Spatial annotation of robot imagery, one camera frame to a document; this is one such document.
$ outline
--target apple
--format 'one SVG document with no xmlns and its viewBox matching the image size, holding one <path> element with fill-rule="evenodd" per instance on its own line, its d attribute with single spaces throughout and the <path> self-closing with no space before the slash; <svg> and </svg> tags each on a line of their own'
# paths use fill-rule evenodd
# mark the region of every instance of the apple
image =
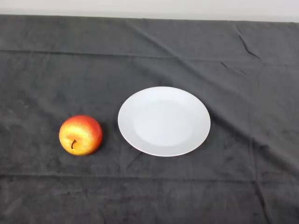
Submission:
<svg viewBox="0 0 299 224">
<path fill-rule="evenodd" d="M 73 155 L 93 153 L 102 142 L 102 137 L 101 126 L 88 115 L 68 118 L 59 131 L 61 145 Z"/>
</svg>

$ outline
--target red apple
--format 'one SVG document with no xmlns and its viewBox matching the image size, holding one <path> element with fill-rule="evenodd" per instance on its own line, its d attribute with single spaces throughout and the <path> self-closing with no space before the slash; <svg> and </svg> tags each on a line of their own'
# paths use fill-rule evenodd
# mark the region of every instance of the red apple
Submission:
<svg viewBox="0 0 299 224">
<path fill-rule="evenodd" d="M 93 153 L 102 142 L 102 129 L 87 115 L 68 118 L 61 126 L 59 140 L 63 148 L 73 155 Z"/>
</svg>

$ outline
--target white plate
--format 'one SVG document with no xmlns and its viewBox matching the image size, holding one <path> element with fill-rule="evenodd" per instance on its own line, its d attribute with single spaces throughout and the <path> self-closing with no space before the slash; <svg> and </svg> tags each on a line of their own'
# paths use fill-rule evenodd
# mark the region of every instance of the white plate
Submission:
<svg viewBox="0 0 299 224">
<path fill-rule="evenodd" d="M 140 151 L 177 156 L 205 141 L 211 120 L 206 107 L 192 94 L 172 87 L 153 87 L 124 102 L 118 126 L 125 140 Z"/>
</svg>

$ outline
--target white wall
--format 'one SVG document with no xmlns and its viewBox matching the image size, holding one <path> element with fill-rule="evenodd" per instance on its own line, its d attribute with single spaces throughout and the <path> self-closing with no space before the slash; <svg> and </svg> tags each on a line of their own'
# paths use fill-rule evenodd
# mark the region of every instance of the white wall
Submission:
<svg viewBox="0 0 299 224">
<path fill-rule="evenodd" d="M 0 14 L 299 22 L 299 0 L 0 0 Z"/>
</svg>

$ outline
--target apple stem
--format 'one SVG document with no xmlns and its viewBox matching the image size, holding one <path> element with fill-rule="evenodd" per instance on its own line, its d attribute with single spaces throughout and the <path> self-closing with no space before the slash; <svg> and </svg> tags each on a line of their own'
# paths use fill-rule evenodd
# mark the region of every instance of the apple stem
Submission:
<svg viewBox="0 0 299 224">
<path fill-rule="evenodd" d="M 76 140 L 73 141 L 73 143 L 71 144 L 71 148 L 73 149 L 73 145 L 75 144 Z"/>
</svg>

